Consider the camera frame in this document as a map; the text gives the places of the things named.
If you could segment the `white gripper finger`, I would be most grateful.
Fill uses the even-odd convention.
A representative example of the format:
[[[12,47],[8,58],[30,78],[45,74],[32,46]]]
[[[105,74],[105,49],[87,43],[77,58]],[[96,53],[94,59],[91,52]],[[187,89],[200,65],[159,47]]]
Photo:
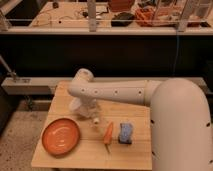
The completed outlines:
[[[93,124],[95,124],[95,125],[100,123],[100,119],[98,117],[93,118],[92,120],[93,120]]]

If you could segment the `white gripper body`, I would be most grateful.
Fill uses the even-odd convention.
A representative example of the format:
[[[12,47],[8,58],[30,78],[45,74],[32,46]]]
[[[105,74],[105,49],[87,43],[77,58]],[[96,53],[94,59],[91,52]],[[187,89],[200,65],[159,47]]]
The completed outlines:
[[[99,119],[96,99],[74,97],[69,104],[69,109],[82,117]]]

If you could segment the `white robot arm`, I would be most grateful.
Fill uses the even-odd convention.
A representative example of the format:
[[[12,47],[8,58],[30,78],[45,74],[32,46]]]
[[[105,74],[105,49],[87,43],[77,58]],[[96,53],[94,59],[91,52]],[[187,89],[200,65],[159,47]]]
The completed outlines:
[[[202,89],[183,78],[95,82],[80,69],[68,92],[76,103],[103,99],[150,108],[152,171],[213,171],[210,109]]]

